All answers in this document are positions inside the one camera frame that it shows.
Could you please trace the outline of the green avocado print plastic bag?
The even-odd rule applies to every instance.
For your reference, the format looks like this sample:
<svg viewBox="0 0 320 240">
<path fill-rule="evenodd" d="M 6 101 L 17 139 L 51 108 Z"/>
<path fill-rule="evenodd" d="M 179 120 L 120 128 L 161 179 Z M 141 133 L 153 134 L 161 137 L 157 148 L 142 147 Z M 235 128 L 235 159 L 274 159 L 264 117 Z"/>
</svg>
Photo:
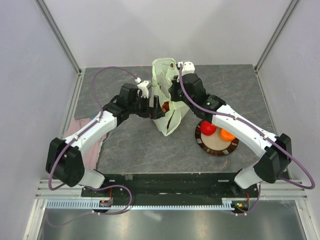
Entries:
<svg viewBox="0 0 320 240">
<path fill-rule="evenodd" d="M 172 102 L 168 89 L 172 85 L 174 77 L 178 75 L 177 62 L 173 58 L 158 58 L 152 62 L 152 92 L 151 95 L 158 95 L 160 105 L 169 102 L 169 111 L 165 117 L 155 119 L 154 123 L 158 130 L 169 136 L 180 125 L 182 119 L 189 111 L 189 107 L 182 101 Z"/>
</svg>

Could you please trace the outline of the small red yellow fruits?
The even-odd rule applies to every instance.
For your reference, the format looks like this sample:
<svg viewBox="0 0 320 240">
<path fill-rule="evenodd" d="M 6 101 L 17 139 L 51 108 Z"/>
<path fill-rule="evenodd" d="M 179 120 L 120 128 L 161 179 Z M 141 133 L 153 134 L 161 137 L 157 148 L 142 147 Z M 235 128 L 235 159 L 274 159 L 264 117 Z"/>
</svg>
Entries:
<svg viewBox="0 0 320 240">
<path fill-rule="evenodd" d="M 168 101 L 165 101 L 161 109 L 164 113 L 167 113 L 170 110 L 170 103 Z"/>
</svg>

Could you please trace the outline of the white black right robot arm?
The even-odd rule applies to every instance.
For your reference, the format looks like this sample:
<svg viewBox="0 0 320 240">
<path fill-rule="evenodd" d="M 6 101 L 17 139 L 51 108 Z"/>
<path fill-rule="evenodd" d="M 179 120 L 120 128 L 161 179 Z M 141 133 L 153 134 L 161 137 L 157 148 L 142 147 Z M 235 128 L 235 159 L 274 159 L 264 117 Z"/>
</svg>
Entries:
<svg viewBox="0 0 320 240">
<path fill-rule="evenodd" d="M 208 94 L 202 80 L 195 73 L 174 76 L 169 88 L 173 102 L 184 102 L 201 120 L 226 130 L 248 146 L 258 157 L 254 165 L 241 169 L 229 184 L 235 197 L 242 196 L 247 188 L 259 183 L 275 183 L 291 162 L 291 138 L 263 130 L 236 113 L 224 100 Z"/>
</svg>

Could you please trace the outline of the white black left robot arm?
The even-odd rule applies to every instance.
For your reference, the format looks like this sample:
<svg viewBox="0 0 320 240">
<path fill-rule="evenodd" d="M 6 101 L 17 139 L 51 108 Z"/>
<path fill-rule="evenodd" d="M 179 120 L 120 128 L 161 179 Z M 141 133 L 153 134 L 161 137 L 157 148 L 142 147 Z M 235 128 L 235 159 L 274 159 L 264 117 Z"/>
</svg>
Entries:
<svg viewBox="0 0 320 240">
<path fill-rule="evenodd" d="M 110 185 L 105 176 L 85 167 L 83 158 L 102 136 L 117 128 L 130 115 L 153 120 L 165 116 L 159 97 L 150 93 L 151 85 L 148 80 L 138 85 L 125 83 L 119 94 L 87 125 L 64 139 L 54 138 L 49 144 L 45 166 L 49 180 L 58 179 L 69 187 L 88 186 L 99 197 L 106 196 Z"/>
</svg>

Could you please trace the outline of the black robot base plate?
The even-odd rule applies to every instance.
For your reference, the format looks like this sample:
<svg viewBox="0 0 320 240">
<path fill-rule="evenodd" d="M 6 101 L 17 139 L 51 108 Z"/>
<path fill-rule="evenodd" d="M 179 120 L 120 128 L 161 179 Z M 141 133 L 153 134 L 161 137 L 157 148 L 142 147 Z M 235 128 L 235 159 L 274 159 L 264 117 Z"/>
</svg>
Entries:
<svg viewBox="0 0 320 240">
<path fill-rule="evenodd" d="M 222 199 L 254 199 L 257 185 L 240 189 L 231 180 L 234 172 L 219 173 L 128 173 L 107 174 L 103 187 L 83 189 L 82 197 L 111 197 L 118 204 L 219 204 Z"/>
</svg>

